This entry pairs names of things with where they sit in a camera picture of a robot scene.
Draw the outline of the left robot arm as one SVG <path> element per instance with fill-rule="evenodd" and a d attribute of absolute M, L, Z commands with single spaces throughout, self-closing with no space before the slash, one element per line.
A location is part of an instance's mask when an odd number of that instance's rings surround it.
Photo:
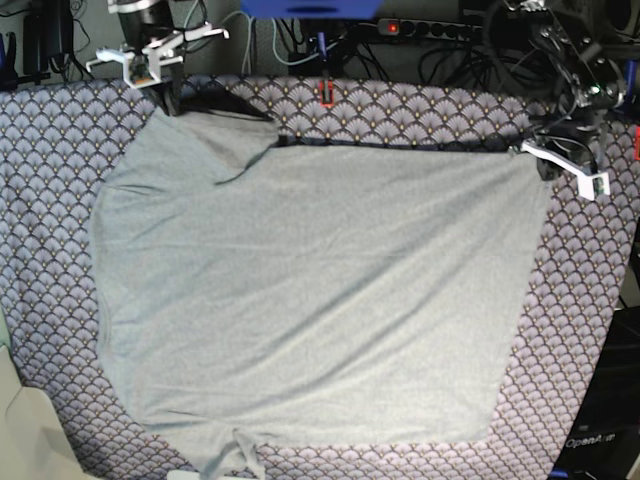
<path fill-rule="evenodd" d="M 586 200 L 610 194 L 605 120 L 633 100 L 639 47 L 605 2 L 494 1 L 482 43 L 508 90 L 552 102 L 531 117 L 518 152 L 535 157 L 544 180 L 572 175 Z"/>

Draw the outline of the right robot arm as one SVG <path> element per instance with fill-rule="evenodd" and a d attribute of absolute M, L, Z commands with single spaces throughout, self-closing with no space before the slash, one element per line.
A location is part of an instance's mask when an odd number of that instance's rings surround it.
<path fill-rule="evenodd" d="M 197 1 L 203 19 L 191 26 L 174 22 L 167 1 L 109 1 L 108 12 L 119 19 L 124 42 L 117 48 L 99 48 L 85 64 L 87 72 L 106 64 L 120 67 L 123 82 L 146 90 L 168 116 L 181 114 L 181 91 L 188 47 L 213 38 L 227 40 L 229 31 L 208 21 L 206 4 Z"/>

